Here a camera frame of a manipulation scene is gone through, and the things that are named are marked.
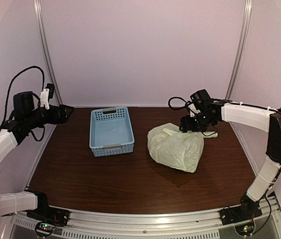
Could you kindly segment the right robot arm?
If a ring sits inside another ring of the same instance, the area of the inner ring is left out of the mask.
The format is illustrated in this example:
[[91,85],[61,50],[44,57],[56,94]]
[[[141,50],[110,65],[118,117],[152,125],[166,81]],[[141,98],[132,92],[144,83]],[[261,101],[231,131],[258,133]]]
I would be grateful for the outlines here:
[[242,102],[211,98],[203,89],[184,101],[184,109],[192,115],[180,120],[181,132],[205,132],[219,122],[238,123],[259,129],[268,135],[264,163],[255,180],[241,197],[237,216],[248,219],[258,208],[259,201],[277,181],[281,173],[281,108],[254,106]]

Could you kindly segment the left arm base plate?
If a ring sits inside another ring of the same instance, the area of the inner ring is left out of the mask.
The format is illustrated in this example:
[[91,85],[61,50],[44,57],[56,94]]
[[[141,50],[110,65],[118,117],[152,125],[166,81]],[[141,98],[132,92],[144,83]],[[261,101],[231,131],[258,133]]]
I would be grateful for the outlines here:
[[47,222],[58,227],[65,227],[68,224],[70,211],[52,208],[49,212],[43,213],[38,210],[26,211],[26,216],[37,221]]

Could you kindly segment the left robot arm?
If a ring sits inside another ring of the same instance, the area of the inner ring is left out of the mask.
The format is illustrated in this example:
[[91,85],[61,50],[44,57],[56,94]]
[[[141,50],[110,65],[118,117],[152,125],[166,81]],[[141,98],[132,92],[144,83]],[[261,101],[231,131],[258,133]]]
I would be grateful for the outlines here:
[[[48,88],[43,89],[37,98],[38,107],[34,106],[35,97],[36,94],[32,91],[14,95],[13,111],[9,119],[4,120],[0,126],[0,164],[26,137],[34,135],[34,129],[44,129],[46,124],[67,123],[75,110],[67,105],[50,105],[52,92]],[[23,211],[27,211],[31,216],[42,221],[57,219],[53,214],[54,209],[48,204],[45,193],[22,191],[0,194],[0,217]]]

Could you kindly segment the light green plastic bag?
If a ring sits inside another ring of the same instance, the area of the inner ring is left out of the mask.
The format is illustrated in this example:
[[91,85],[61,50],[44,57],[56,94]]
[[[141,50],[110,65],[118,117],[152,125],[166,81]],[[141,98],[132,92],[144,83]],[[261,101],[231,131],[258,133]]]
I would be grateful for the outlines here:
[[166,123],[148,132],[147,148],[156,163],[194,173],[203,153],[204,140],[217,136],[216,131],[183,133],[178,126]]

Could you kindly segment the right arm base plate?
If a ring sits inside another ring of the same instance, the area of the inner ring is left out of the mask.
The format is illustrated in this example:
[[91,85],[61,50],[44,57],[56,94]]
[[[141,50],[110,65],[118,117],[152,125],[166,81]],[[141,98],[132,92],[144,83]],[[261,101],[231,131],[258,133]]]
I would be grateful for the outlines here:
[[255,209],[251,213],[245,213],[241,206],[225,207],[219,212],[222,225],[236,224],[244,221],[250,221],[255,217],[260,217],[263,213],[261,209]]

